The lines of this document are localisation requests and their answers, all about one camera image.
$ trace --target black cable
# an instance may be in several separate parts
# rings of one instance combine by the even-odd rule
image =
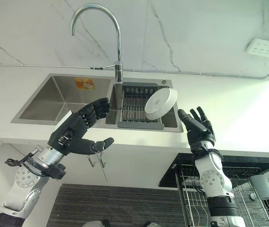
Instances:
[[[9,166],[11,166],[11,167],[14,167],[14,166],[21,167],[22,166],[21,163],[20,163],[20,161],[14,160],[12,158],[7,159],[4,163],[7,164],[7,165],[9,165]]]
[[[26,155],[24,158],[22,158],[20,161],[18,160],[14,160],[12,158],[8,158],[4,163],[11,166],[11,167],[14,167],[14,166],[19,166],[21,167],[22,165],[28,170],[30,171],[31,173],[33,173],[34,175],[37,175],[37,176],[48,176],[48,175],[44,175],[44,174],[40,174],[40,173],[37,173],[36,171],[32,170],[28,165],[25,164],[25,161],[29,158],[29,157],[32,157],[33,154],[32,153],[29,153],[28,155]]]
[[[198,180],[198,178],[194,179],[193,182],[192,182],[193,187],[195,188],[195,190],[196,190],[198,193],[200,193],[200,194],[206,196],[205,191],[203,191],[202,189],[198,188],[198,186],[196,185],[196,180]]]

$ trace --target sticker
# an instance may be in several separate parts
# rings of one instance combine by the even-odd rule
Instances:
[[[94,90],[95,85],[93,84],[92,78],[75,78],[74,82],[79,90]]]

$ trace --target countertop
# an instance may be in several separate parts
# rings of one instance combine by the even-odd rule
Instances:
[[[0,66],[0,142],[45,143],[51,125],[11,123],[16,113],[49,73],[113,77],[111,70]],[[170,79],[178,91],[177,105],[189,112],[201,106],[212,122],[223,154],[269,155],[269,80],[221,78],[165,73],[124,72],[124,77]],[[186,133],[91,128],[90,140],[113,137],[116,144],[184,148],[189,152]]]

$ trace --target white robotic arm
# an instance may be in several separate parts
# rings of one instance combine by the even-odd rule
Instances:
[[[20,166],[15,181],[0,206],[0,227],[21,227],[36,205],[42,188],[49,178],[62,179],[65,167],[61,159],[69,153],[91,155],[108,148],[113,138],[94,142],[82,139],[87,129],[109,112],[107,98],[96,100],[76,113],[68,112],[56,125],[47,148],[34,152],[17,161],[9,158],[9,166]]]
[[[232,183],[223,172],[222,156],[214,149],[215,134],[212,125],[203,110],[200,107],[197,110],[201,117],[193,109],[190,112],[194,118],[181,109],[178,114],[188,131],[187,137],[200,175],[200,185],[207,197],[211,227],[245,227],[231,192]]]

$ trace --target dish rack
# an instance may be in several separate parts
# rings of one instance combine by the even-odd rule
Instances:
[[[256,201],[250,199],[250,194],[256,193],[256,191],[248,178],[262,174],[262,170],[254,167],[223,167],[223,171],[232,181],[232,193],[246,227],[269,227],[269,206],[266,208],[260,198]],[[175,177],[185,226],[210,227],[207,198],[196,190],[196,188],[201,189],[196,167],[181,165],[179,172],[175,172]]]
[[[118,127],[163,130],[161,118],[149,120],[145,115],[145,105],[158,88],[156,83],[123,83],[122,110]]]

